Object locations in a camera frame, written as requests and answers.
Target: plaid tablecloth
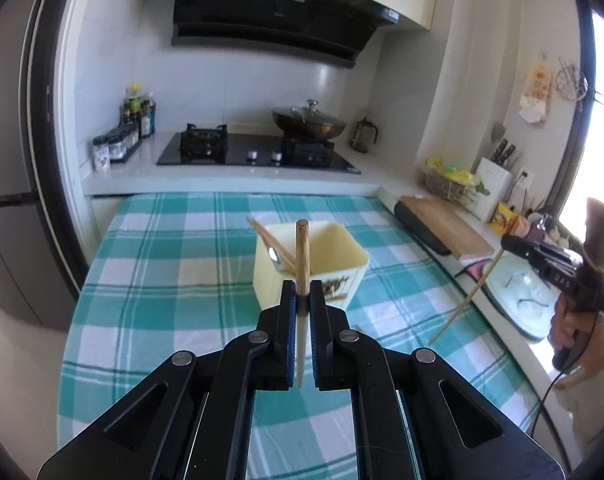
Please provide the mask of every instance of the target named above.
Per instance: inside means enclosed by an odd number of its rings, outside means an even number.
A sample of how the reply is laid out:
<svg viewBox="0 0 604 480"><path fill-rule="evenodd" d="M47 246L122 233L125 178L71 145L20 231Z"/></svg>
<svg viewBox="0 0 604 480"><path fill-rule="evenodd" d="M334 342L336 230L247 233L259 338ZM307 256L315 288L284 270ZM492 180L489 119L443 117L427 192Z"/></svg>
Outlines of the plaid tablecloth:
<svg viewBox="0 0 604 480"><path fill-rule="evenodd" d="M384 208L364 197L154 194L120 205L98 250L61 371L58 443L66 444L170 354L205 354L255 327L256 234L246 223L344 224L370 255L347 309L386 348L425 346L462 300L451 278ZM434 349L521 428L537 397L474 307ZM319 392L310 359L301 389L258 392L247 476L355 479L350 396Z"/></svg>

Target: human hand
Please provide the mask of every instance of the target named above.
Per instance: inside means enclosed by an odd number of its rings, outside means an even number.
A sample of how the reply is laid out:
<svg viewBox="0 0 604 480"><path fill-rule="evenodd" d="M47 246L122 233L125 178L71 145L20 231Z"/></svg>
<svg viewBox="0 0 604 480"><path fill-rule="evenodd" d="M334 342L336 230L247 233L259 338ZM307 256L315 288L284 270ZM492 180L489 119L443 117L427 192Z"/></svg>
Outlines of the human hand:
<svg viewBox="0 0 604 480"><path fill-rule="evenodd" d="M604 314L592 312L567 312L567 300L564 294L560 295L555 303L555 315L550 320L550 333L548 339L555 351L562 348L572 348L573 332L581 330L590 333L595 329L593 335L577 364L587 368L594 375L604 369Z"/></svg>

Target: chopstick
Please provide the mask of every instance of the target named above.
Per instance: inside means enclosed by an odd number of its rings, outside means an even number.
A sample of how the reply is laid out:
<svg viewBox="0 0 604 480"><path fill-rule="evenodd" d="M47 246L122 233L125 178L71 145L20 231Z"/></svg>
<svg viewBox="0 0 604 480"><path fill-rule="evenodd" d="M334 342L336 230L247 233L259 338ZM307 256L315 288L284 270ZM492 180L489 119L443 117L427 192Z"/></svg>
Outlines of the chopstick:
<svg viewBox="0 0 604 480"><path fill-rule="evenodd" d="M273 249L275 249L275 252L279 254L279 257L282 259L282 263L287 270L294 274L296 269L295 257L255 218L247 216L246 221L256 230L257 234L267 247L273 247Z"/></svg>
<svg viewBox="0 0 604 480"><path fill-rule="evenodd" d="M295 224L295 256L297 268L295 289L297 304L295 313L295 386L300 388L304 379L306 360L306 335L309 324L309 293L311 264L308 248L308 221L298 220Z"/></svg>
<svg viewBox="0 0 604 480"><path fill-rule="evenodd" d="M508 228L508 230L506 231L507 235L510 235L512 231L514 231L515 229L515 224L517 224L517 221L515 221L515 223L511 224ZM499 251L497 254L495 254L495 257L493 258L493 261L490 263L490 265L488 265L488 267L486 268L486 270L484 272L482 272L482 275L480 276L480 279L477 280L477 283L475 283L475 286L470 290L470 292L468 293L468 295L466 296L466 298L464 298L464 301L460 304L460 306L458 306L453 314L451 314L451 316L448 318L447 322L444 323L444 326L442 328L440 328L438 330L438 332L431 338L431 340L429 341L429 346L431 346L438 337L440 337L442 335L442 333L444 332L444 330L446 330L448 328L448 326L455 321L455 319L457 319L457 316L459 316L462 311L464 310L464 307L466 307L466 305L468 305L470 303L470 300L472 300L472 297L475 295L475 293L480 290L480 287L484 284L484 282L486 281L486 279L488 278L488 275L493 271L493 269L495 268L495 266L498 264L499 259L501 258L502 254L504 254L504 249L503 248L499 248Z"/></svg>

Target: knife block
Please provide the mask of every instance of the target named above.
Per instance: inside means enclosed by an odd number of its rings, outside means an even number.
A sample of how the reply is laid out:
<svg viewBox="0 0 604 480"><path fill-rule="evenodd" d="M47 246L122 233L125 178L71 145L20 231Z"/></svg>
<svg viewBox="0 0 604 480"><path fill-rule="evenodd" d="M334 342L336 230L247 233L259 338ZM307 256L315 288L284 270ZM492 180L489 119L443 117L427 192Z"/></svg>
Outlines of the knife block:
<svg viewBox="0 0 604 480"><path fill-rule="evenodd" d="M295 254L295 224L265 226L291 253ZM309 254L311 280L322 280L326 303L343 310L351 302L355 291L368 268L368 253L344 229L329 221L309 222ZM278 272L261 237L257 237L253 290L259 307L264 310L279 303L284 280L294 280L295 275Z"/></svg>
<svg viewBox="0 0 604 480"><path fill-rule="evenodd" d="M480 160L475 176L480 178L490 195L485 196L477 192L467 192L468 201L464 204L464 207L486 223L493 217L495 208L504 198L513 175L484 157Z"/></svg>

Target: kitchen knife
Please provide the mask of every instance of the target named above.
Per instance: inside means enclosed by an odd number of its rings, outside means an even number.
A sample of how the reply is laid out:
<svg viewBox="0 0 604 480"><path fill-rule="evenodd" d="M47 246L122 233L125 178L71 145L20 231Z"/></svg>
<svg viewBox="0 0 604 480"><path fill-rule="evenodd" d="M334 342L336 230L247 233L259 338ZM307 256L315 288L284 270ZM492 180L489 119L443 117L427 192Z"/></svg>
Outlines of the kitchen knife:
<svg viewBox="0 0 604 480"><path fill-rule="evenodd" d="M498 166L504 166L504 163L508 160L509 156L513 155L513 152L515 152L515 144L511 144L504 153L499 155L495 164Z"/></svg>
<svg viewBox="0 0 604 480"><path fill-rule="evenodd" d="M497 162L499 155L502 154L506 146L508 145L508 140L502 139L499 141L498 147L495 149L495 152L491 155L490 161Z"/></svg>
<svg viewBox="0 0 604 480"><path fill-rule="evenodd" d="M309 293L311 264L308 248L308 221L298 220L295 224L295 386L300 388L304 379L306 361L306 338L309 331Z"/></svg>

